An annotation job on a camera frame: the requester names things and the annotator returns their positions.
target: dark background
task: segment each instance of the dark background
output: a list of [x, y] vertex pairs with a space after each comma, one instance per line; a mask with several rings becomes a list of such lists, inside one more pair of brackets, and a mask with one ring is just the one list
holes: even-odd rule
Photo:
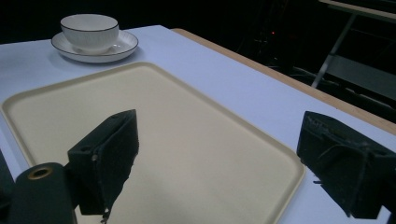
[[[63, 17], [79, 13], [114, 17], [122, 30], [157, 24], [182, 28], [306, 84], [312, 83], [349, 17], [318, 0], [3, 0], [0, 44], [51, 39], [61, 32]], [[393, 23], [358, 17], [338, 54], [396, 74], [395, 31]], [[346, 91], [359, 87], [325, 78], [329, 82], [321, 82], [320, 90], [396, 122], [393, 108]], [[386, 105], [396, 105], [387, 100]]]

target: white table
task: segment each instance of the white table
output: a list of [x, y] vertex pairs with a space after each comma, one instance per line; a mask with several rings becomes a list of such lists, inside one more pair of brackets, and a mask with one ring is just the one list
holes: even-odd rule
[[[306, 110], [331, 116], [376, 142], [396, 151], [396, 137], [334, 106], [298, 91], [242, 63], [206, 48], [160, 25], [128, 30], [139, 39], [138, 49], [125, 60], [89, 64], [62, 57], [50, 40], [0, 46], [0, 101], [30, 89], [83, 77], [115, 66], [151, 62], [167, 70], [295, 150]], [[3, 117], [0, 148], [16, 177], [28, 168]], [[382, 209], [377, 220], [348, 218], [307, 170], [303, 183], [279, 223], [386, 223]]]

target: teacup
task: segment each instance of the teacup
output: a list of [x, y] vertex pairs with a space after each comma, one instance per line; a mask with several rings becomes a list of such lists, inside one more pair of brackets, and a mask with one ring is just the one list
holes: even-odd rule
[[66, 39], [87, 54], [106, 52], [117, 41], [119, 23], [114, 18], [97, 14], [77, 14], [61, 20]]

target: tray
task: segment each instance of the tray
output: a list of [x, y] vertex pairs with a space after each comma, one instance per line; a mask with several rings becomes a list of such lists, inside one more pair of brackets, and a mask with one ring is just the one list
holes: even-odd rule
[[[275, 223], [304, 176], [289, 148], [152, 63], [22, 92], [2, 104], [30, 165], [67, 164], [69, 148], [127, 109], [136, 109], [140, 149], [112, 224]], [[99, 220], [78, 214], [78, 223]]]

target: white saucer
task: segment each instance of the white saucer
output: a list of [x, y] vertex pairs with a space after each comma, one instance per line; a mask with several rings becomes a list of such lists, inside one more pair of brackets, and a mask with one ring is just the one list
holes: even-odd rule
[[138, 43], [136, 36], [120, 31], [117, 42], [107, 52], [90, 55], [74, 47], [64, 37], [64, 33], [59, 33], [51, 39], [52, 46], [63, 56], [84, 63], [109, 63], [126, 58], [136, 50]]

